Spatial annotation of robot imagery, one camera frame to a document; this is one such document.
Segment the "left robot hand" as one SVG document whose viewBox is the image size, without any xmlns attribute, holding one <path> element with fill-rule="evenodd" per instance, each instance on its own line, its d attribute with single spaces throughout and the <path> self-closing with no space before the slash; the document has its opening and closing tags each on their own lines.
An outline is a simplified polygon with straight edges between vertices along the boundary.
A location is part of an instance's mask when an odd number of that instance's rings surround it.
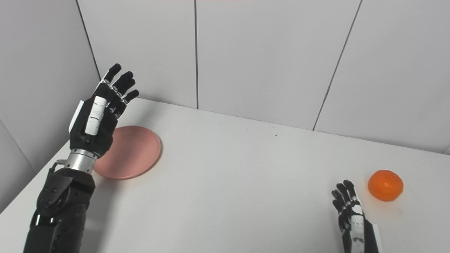
<svg viewBox="0 0 450 253">
<path fill-rule="evenodd" d="M 114 80 L 121 70 L 119 63 L 114 64 L 92 96 L 80 101 L 69 125 L 71 150 L 85 150 L 102 157 L 110 149 L 119 117 L 140 94 L 138 90 L 130 91 L 136 84 L 133 72 L 125 72 Z"/>
</svg>

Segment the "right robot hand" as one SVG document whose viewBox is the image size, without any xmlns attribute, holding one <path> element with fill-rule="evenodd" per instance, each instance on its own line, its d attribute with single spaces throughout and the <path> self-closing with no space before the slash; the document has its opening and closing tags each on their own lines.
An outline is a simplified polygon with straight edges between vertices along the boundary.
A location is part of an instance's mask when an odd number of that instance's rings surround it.
<svg viewBox="0 0 450 253">
<path fill-rule="evenodd" d="M 331 191 L 338 213 L 345 253 L 380 253 L 379 231 L 367 220 L 352 181 L 344 180 Z"/>
</svg>

